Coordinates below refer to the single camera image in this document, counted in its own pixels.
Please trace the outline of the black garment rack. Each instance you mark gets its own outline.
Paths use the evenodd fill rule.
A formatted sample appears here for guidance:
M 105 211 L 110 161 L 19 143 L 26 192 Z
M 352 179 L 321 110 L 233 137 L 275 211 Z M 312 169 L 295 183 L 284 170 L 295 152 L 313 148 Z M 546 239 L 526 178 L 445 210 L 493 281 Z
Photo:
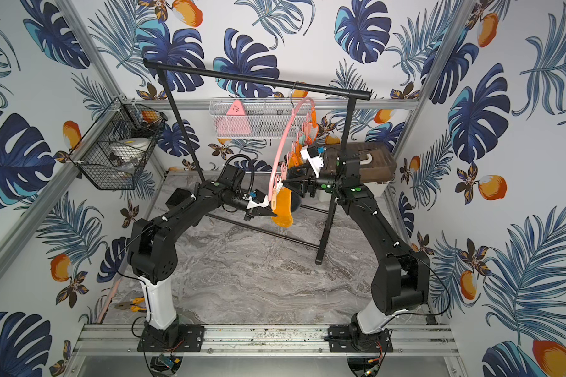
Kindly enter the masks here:
M 276 97 L 274 91 L 299 90 L 308 96 L 327 94 L 343 99 L 347 116 L 354 113 L 358 101 L 370 99 L 364 90 L 279 80 L 271 66 L 273 59 L 265 57 L 264 61 L 268 64 L 264 70 L 250 72 L 248 63 L 228 59 L 218 60 L 212 70 L 144 59 L 144 66 L 162 86 L 160 100 L 174 117 L 157 142 L 165 166 L 194 171 L 201 180 L 205 173 L 222 171 L 228 165 L 270 175 L 281 138 L 217 138 L 208 110 L 213 99 L 281 98 L 296 103 L 301 98 Z

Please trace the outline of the orange shoe insole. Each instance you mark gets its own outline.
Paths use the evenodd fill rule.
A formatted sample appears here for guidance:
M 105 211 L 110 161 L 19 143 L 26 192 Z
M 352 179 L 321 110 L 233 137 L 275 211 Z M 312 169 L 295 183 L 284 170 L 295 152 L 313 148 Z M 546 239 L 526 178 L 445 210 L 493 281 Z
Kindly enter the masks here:
M 272 218 L 275 225 L 287 229 L 293 224 L 293 216 L 291 211 L 292 191 L 282 188 L 275 198 L 275 217 Z

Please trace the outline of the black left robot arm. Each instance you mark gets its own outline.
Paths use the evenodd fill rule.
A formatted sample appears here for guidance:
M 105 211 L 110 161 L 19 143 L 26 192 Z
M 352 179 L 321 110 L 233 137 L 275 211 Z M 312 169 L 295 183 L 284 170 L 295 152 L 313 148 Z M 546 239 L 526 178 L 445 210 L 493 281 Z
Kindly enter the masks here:
M 274 217 L 267 193 L 243 189 L 244 177 L 241 168 L 228 165 L 215 180 L 197 183 L 191 191 L 176 189 L 168 199 L 165 214 L 134 224 L 127 263 L 141 282 L 146 304 L 139 352 L 178 350 L 186 343 L 193 352 L 201 349 L 201 339 L 183 338 L 191 328 L 180 324 L 174 307 L 171 276 L 179 260 L 175 244 L 185 231 L 222 206 L 242 210 L 249 220 Z

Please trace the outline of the yellow handled pliers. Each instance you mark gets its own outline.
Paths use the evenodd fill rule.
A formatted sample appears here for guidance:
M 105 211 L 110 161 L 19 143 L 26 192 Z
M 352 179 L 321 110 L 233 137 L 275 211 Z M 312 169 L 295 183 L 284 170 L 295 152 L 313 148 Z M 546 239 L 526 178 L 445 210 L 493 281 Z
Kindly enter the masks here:
M 133 298 L 129 301 L 116 303 L 115 308 L 119 310 L 128 310 L 135 313 L 145 313 L 147 311 L 146 300 L 144 298 Z

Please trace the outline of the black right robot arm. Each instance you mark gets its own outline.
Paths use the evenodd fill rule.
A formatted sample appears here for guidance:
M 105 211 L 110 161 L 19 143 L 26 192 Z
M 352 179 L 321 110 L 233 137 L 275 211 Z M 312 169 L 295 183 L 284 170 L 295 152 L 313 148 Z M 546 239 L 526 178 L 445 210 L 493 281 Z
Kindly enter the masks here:
M 367 306 L 353 315 L 348 326 L 353 349 L 370 352 L 383 341 L 386 325 L 405 316 L 429 298 L 430 262 L 414 251 L 389 224 L 375 196 L 361 183 L 357 161 L 336 161 L 334 174 L 316 174 L 309 163 L 287 170 L 284 187 L 300 196 L 318 190 L 332 194 L 361 229 L 377 259 Z

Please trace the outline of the pink triangle item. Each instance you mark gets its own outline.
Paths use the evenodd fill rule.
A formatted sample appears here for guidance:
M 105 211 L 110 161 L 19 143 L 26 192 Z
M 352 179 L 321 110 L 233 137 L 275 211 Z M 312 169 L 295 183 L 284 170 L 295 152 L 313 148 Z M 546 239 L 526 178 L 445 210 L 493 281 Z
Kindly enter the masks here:
M 215 121 L 216 135 L 219 137 L 240 137 L 251 134 L 245 107 L 240 100 L 234 100 L 224 116 Z

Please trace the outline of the brown lid storage box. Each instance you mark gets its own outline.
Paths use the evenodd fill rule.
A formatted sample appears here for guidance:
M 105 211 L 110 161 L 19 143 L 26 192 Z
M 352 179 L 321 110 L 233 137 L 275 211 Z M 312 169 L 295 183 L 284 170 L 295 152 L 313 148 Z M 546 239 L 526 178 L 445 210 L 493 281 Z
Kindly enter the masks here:
M 388 147 L 380 142 L 350 143 L 345 148 L 329 145 L 323 159 L 317 188 L 345 200 L 380 196 L 383 189 L 372 188 L 390 182 L 397 168 Z

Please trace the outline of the dark grey shoe insole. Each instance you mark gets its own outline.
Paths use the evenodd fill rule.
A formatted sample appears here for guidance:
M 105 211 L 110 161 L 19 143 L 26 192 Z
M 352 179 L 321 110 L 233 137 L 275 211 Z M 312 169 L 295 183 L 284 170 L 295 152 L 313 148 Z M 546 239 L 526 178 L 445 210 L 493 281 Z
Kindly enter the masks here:
M 295 211 L 297 211 L 300 208 L 302 202 L 303 202 L 303 196 L 300 196 L 299 193 L 292 192 L 291 205 L 290 205 L 291 212 L 294 213 Z

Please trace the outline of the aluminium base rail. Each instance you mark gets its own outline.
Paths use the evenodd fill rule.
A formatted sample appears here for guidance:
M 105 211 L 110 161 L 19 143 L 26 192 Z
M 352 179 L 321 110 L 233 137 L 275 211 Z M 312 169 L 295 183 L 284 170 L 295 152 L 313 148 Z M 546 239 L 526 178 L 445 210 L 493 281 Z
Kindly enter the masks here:
M 73 347 L 77 356 L 193 357 L 367 357 L 382 353 L 393 357 L 442 357 L 459 355 L 451 329 L 446 325 L 390 325 L 382 338 L 361 350 L 352 345 L 343 325 L 204 325 L 184 331 L 182 344 L 173 350 L 149 344 L 142 350 L 137 331 L 127 325 L 88 325 Z

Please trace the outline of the white bowl in basket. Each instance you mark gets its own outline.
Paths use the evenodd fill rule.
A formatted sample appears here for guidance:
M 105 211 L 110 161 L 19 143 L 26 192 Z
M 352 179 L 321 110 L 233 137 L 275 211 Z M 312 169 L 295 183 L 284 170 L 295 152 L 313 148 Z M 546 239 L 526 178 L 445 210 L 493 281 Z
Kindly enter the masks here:
M 123 163 L 140 161 L 146 154 L 150 145 L 148 138 L 132 138 L 113 142 L 109 157 L 121 160 Z

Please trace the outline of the pink clip hanger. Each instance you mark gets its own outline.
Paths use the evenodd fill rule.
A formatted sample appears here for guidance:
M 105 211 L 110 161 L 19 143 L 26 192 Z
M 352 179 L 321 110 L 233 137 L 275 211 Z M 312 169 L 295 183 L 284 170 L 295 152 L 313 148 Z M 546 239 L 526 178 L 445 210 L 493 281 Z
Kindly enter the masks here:
M 314 99 L 306 96 L 293 104 L 289 120 L 283 128 L 268 182 L 268 199 L 273 209 L 277 207 L 278 194 L 283 188 L 282 182 L 287 179 L 290 163 L 306 161 L 300 155 L 300 150 L 316 142 L 319 130 Z

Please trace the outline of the clear wall shelf basket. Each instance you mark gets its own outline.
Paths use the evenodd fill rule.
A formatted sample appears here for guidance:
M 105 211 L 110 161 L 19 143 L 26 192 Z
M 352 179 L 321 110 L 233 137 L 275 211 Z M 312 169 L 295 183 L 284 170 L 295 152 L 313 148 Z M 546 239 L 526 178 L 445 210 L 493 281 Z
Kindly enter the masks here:
M 209 105 L 209 114 L 214 120 L 219 116 L 224 116 L 232 105 L 234 100 L 240 100 L 248 116 L 249 124 L 252 132 L 248 136 L 240 137 L 219 137 L 217 138 L 265 138 L 279 139 L 281 138 L 283 128 L 289 120 L 294 102 L 281 98 L 264 98 L 264 99 L 233 99 L 233 98 L 217 98 L 213 99 Z

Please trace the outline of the small black box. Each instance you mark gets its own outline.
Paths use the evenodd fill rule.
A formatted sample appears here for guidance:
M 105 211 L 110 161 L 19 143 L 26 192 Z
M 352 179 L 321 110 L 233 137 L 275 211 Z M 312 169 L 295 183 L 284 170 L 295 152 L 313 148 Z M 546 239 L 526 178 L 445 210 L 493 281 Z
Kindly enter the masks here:
M 185 200 L 190 199 L 191 196 L 191 191 L 183 188 L 177 188 L 167 199 L 166 206 L 169 210 L 172 210 Z

